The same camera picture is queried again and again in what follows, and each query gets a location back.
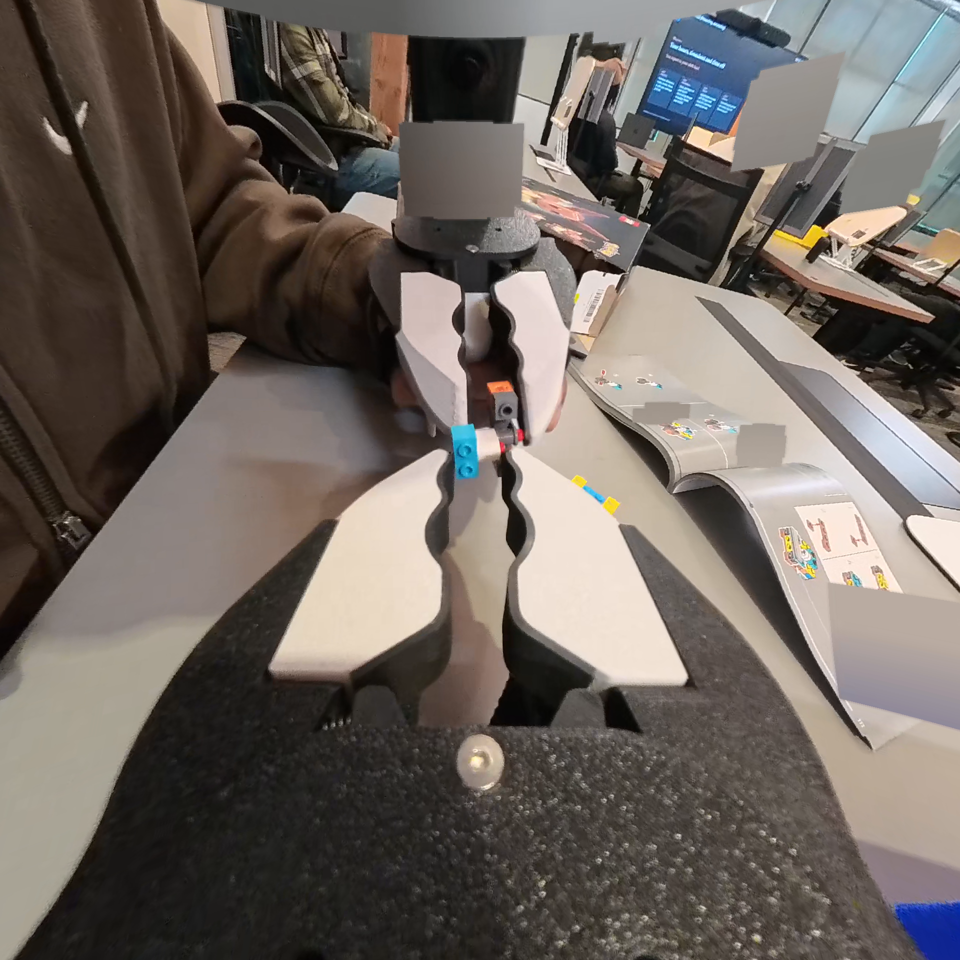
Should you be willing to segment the wooden laptop stand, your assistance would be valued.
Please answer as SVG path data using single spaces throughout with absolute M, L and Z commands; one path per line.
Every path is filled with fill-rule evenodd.
M 901 204 L 838 216 L 824 229 L 829 240 L 824 256 L 843 269 L 854 270 L 855 256 L 903 222 L 910 210 L 909 205 Z

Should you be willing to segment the dark printed toy box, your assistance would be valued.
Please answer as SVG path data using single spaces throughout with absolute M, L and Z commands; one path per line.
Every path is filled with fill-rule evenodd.
M 529 177 L 523 180 L 520 211 L 540 234 L 536 251 L 520 269 L 545 273 L 570 332 L 593 341 L 641 258 L 648 225 Z

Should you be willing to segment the white tablet stand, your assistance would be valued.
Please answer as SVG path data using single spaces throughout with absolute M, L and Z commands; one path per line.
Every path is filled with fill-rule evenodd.
M 570 125 L 590 86 L 595 68 L 596 59 L 592 56 L 581 56 L 576 60 L 547 122 L 547 143 L 533 148 L 537 165 L 550 174 L 572 174 L 568 162 Z

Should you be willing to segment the black mesh office chair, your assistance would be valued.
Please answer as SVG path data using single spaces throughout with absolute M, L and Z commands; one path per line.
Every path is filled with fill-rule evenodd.
M 643 222 L 635 265 L 707 283 L 725 262 L 763 168 L 734 171 L 711 152 L 672 140 Z

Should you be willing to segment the wooden post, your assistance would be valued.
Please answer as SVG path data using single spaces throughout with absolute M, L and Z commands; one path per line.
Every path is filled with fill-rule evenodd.
M 400 135 L 407 114 L 408 46 L 406 35 L 370 34 L 369 110 L 393 137 Z

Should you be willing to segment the person's brown hoodie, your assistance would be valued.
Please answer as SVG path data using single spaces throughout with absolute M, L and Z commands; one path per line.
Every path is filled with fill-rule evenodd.
M 2 2 L 2 654 L 207 390 L 196 235 L 288 195 L 259 152 L 156 2 Z

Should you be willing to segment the yellow blue brown brick assembly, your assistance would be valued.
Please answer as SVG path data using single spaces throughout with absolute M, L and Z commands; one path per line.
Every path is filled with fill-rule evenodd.
M 581 489 L 587 495 L 589 495 L 593 500 L 597 501 L 601 505 L 601 507 L 611 516 L 614 516 L 617 513 L 618 508 L 620 506 L 620 502 L 618 501 L 618 499 L 612 496 L 606 496 L 605 494 L 601 493 L 596 488 L 591 486 L 588 483 L 587 479 L 582 475 L 575 475 L 571 479 L 571 481 L 575 486 L 577 486 L 577 488 Z

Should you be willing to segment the teal grey orange brick assembly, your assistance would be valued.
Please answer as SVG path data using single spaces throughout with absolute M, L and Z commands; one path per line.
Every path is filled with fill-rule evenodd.
M 488 381 L 477 422 L 450 430 L 454 474 L 459 479 L 478 477 L 484 464 L 498 464 L 508 452 L 524 445 L 522 404 L 509 379 Z

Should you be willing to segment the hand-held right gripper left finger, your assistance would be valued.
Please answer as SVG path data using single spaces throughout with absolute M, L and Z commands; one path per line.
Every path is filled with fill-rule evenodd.
M 433 683 L 450 659 L 452 457 L 433 450 L 367 490 L 330 530 L 270 676 Z

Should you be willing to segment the brown-edged office desk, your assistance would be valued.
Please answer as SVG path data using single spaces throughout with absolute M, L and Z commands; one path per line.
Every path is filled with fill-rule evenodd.
M 813 333 L 828 353 L 859 366 L 881 366 L 897 351 L 917 354 L 925 362 L 947 356 L 950 341 L 938 336 L 939 319 L 917 303 L 892 292 L 857 271 L 844 270 L 825 254 L 809 260 L 810 251 L 774 236 L 759 251 L 762 263 L 795 289 L 785 309 L 800 316 L 806 296 L 820 298 L 832 313 Z

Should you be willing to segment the large display screen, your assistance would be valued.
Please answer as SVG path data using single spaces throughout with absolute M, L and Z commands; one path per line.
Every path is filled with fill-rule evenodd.
M 692 127 L 727 135 L 763 70 L 806 60 L 790 43 L 786 31 L 735 8 L 678 18 L 636 114 L 673 137 Z

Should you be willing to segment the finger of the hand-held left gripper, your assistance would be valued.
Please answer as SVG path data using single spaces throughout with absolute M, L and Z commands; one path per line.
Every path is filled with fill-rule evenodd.
M 507 321 L 516 362 L 523 443 L 535 445 L 552 429 L 565 401 L 568 329 L 546 272 L 521 270 L 494 283 L 493 303 Z
M 429 422 L 444 434 L 465 426 L 469 415 L 464 343 L 454 323 L 462 305 L 451 280 L 428 271 L 400 276 L 399 359 Z

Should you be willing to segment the grey instruction booklet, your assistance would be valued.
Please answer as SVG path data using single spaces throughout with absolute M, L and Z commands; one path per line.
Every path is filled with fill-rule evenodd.
M 769 563 L 836 698 L 830 586 L 948 598 L 946 577 L 905 519 L 736 343 L 704 360 L 601 351 L 574 360 L 571 373 L 597 406 L 658 450 L 672 494 L 717 490 L 741 511 L 744 538 Z M 865 403 L 864 392 L 850 393 L 958 487 L 954 457 L 942 462 L 927 450 L 923 431 L 881 398 Z

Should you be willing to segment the blue plastic bin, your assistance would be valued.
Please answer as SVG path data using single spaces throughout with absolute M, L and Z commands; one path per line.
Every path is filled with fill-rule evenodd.
M 959 959 L 959 901 L 898 903 L 894 912 L 926 959 Z

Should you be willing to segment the person's left forearm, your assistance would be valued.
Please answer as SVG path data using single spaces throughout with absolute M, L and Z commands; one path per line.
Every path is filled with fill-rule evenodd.
M 397 352 L 369 277 L 387 240 L 312 198 L 225 201 L 196 235 L 210 330 L 282 359 L 387 378 Z

